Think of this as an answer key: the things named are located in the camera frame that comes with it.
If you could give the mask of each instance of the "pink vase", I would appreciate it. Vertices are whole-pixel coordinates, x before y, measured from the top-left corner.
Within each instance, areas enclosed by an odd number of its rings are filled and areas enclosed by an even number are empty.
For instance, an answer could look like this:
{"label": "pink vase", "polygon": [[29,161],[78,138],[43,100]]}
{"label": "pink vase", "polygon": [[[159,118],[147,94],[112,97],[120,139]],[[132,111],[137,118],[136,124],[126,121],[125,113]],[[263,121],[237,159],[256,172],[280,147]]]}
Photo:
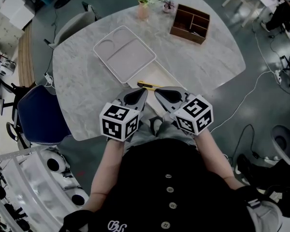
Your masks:
{"label": "pink vase", "polygon": [[144,5],[144,3],[139,2],[138,8],[138,16],[140,19],[146,19],[149,16],[148,5]]}

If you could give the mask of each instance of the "person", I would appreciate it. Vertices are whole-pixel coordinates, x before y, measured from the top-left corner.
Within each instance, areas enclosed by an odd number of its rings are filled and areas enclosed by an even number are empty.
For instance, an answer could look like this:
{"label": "person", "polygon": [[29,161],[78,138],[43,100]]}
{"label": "person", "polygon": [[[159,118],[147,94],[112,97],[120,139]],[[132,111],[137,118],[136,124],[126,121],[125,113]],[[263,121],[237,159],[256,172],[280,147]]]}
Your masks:
{"label": "person", "polygon": [[277,6],[272,19],[268,23],[261,22],[261,26],[267,31],[278,28],[280,25],[285,24],[286,30],[290,30],[290,0]]}
{"label": "person", "polygon": [[278,207],[235,179],[208,129],[191,137],[153,123],[108,141],[89,200],[60,232],[279,230]]}

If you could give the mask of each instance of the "shirt button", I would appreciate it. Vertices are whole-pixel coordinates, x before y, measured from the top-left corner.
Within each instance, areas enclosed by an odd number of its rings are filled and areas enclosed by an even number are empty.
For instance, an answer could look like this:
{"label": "shirt button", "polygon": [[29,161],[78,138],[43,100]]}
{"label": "shirt button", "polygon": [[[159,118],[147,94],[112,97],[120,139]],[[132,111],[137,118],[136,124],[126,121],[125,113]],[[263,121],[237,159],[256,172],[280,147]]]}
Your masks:
{"label": "shirt button", "polygon": [[174,192],[174,188],[172,188],[172,187],[168,187],[168,188],[166,189],[166,191],[167,191],[167,192]]}
{"label": "shirt button", "polygon": [[169,222],[163,222],[161,223],[161,227],[165,230],[167,230],[168,228],[170,228],[170,223]]}
{"label": "shirt button", "polygon": [[175,204],[174,202],[169,203],[169,207],[171,209],[176,209],[177,208],[177,204]]}

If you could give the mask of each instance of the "white tray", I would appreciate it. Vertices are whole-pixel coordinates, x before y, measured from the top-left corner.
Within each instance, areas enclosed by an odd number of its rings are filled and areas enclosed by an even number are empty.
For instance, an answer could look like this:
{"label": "white tray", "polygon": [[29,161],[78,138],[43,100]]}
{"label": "white tray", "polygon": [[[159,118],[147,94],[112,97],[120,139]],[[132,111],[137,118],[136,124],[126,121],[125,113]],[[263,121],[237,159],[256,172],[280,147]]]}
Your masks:
{"label": "white tray", "polygon": [[[143,81],[150,84],[155,84],[163,87],[183,87],[161,64],[156,60],[147,65],[146,68],[138,72],[127,83],[131,88],[137,86],[138,81]],[[148,97],[146,103],[154,109],[158,116],[163,117],[166,114],[164,108],[156,99],[154,91],[148,90]]]}
{"label": "white tray", "polygon": [[110,32],[93,50],[121,83],[127,83],[156,59],[156,54],[126,26]]}

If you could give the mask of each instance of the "gray floor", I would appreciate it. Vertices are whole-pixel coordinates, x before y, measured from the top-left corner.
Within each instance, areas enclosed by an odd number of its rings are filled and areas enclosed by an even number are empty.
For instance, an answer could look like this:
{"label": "gray floor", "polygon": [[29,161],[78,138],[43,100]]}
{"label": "gray floor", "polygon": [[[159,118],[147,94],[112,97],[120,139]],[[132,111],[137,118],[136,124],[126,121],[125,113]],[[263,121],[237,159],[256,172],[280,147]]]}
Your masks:
{"label": "gray floor", "polygon": [[[92,4],[102,17],[137,5],[137,0],[72,0],[65,7],[57,10],[57,32],[70,18],[83,11],[81,1]],[[214,108],[215,122],[210,127],[212,129],[232,115],[244,96],[254,88],[258,76],[262,72],[268,71],[268,69],[257,48],[251,22],[247,23],[244,29],[240,26],[245,16],[249,13],[249,9],[241,6],[238,0],[232,0],[225,8],[221,7],[221,4],[225,0],[204,1],[225,22],[234,36],[246,62],[246,70],[244,72],[204,96],[212,103]],[[48,6],[42,8],[33,20],[33,65],[35,78],[38,83],[45,83],[43,74],[51,58],[51,49],[45,45],[43,39],[53,40],[54,27],[51,25],[54,19],[54,9],[52,6]],[[271,39],[268,38],[269,34],[260,27],[259,22],[255,22],[254,25],[263,55],[270,67],[275,70],[277,65],[280,64],[280,61],[278,56],[270,49]],[[280,56],[290,55],[290,42],[285,34],[278,35],[275,38],[273,48]],[[281,87],[290,92],[288,77],[283,75],[282,78]],[[249,123],[253,125],[256,132],[253,150],[258,152],[261,157],[273,157],[276,155],[271,142],[270,131],[276,124],[285,125],[290,128],[290,95],[280,89],[271,73],[266,73],[259,79],[255,91],[246,98],[234,117],[213,132],[213,137],[223,153],[228,156],[233,154],[242,129]],[[235,159],[238,154],[244,153],[254,163],[262,165],[264,162],[261,159],[254,159],[250,153],[251,139],[252,131],[251,129],[247,129],[241,140]],[[104,145],[104,138],[100,137],[82,142],[77,142],[73,138],[69,138],[59,146],[61,151],[67,154],[70,161],[76,162],[72,165],[72,169],[75,169],[77,176],[81,176],[81,182],[86,191],[89,191],[91,181],[88,180],[91,180],[94,175]]]}

